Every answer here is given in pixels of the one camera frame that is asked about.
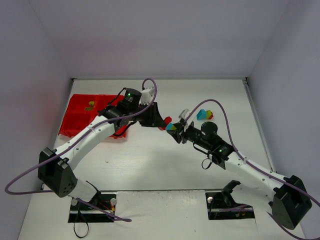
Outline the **red lego brick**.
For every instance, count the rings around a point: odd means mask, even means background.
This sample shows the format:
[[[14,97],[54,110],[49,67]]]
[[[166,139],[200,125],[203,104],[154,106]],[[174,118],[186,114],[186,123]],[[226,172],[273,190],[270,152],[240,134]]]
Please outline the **red lego brick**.
[[[164,131],[164,130],[166,129],[167,125],[168,125],[169,123],[171,123],[171,122],[172,122],[172,118],[171,118],[170,116],[167,116],[167,117],[164,119],[164,126],[159,127],[159,129],[160,129],[161,131]]]

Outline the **teal lego block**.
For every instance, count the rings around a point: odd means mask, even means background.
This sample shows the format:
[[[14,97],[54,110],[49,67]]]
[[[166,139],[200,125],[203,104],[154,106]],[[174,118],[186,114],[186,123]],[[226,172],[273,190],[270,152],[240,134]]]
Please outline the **teal lego block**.
[[[204,110],[204,109],[201,109],[201,110],[197,113],[196,119],[197,119],[198,121],[200,121],[200,120],[206,120],[206,119],[207,119],[207,111]]]

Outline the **green long lego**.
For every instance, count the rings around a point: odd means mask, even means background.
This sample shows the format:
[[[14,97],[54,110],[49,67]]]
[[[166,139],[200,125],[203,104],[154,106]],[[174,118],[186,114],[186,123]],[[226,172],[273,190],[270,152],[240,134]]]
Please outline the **green long lego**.
[[[87,112],[92,111],[94,109],[94,106],[95,106],[95,101],[89,101],[88,106],[86,106],[84,110]]]

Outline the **green lego cube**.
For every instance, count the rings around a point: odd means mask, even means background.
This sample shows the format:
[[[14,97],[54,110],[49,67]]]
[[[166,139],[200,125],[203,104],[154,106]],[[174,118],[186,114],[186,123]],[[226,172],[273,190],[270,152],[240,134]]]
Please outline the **green lego cube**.
[[[211,110],[206,111],[206,120],[211,120],[214,117],[213,112]]]

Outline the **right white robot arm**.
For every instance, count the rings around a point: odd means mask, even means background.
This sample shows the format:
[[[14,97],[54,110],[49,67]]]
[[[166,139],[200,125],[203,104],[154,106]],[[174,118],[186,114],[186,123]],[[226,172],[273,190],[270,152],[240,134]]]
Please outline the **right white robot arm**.
[[[249,183],[246,186],[233,180],[225,186],[222,192],[230,202],[264,210],[289,230],[294,230],[311,209],[311,200],[303,194],[306,188],[299,177],[278,174],[238,155],[232,145],[218,136],[215,123],[205,122],[200,129],[192,124],[185,128],[180,122],[169,123],[166,131],[177,143],[191,142],[213,164]]]

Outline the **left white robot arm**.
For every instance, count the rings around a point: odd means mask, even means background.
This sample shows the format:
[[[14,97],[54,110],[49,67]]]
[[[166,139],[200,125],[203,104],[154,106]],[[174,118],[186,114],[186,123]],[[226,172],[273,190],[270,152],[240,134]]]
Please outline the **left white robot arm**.
[[[40,152],[38,178],[60,198],[70,196],[91,201],[98,190],[88,182],[77,179],[74,169],[100,142],[129,122],[138,122],[150,128],[165,127],[155,101],[156,95],[156,87],[142,91],[127,88],[121,101],[98,111],[93,121],[69,142],[54,150],[45,148]]]

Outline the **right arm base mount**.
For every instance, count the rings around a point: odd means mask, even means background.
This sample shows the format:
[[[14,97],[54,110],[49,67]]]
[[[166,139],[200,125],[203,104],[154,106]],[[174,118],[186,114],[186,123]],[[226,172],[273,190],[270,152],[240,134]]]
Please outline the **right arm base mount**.
[[[236,180],[229,182],[221,191],[205,193],[207,216],[210,221],[254,219],[255,213],[251,206],[237,203],[231,193],[241,183]]]

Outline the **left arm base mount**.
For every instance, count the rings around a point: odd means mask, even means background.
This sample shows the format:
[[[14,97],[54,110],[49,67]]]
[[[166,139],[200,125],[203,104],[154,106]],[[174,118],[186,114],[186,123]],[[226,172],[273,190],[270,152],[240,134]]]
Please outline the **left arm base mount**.
[[[117,195],[115,193],[101,193],[98,203],[92,205],[110,214],[116,212]],[[113,223],[114,218],[96,210],[91,206],[83,204],[75,199],[71,199],[68,223]]]

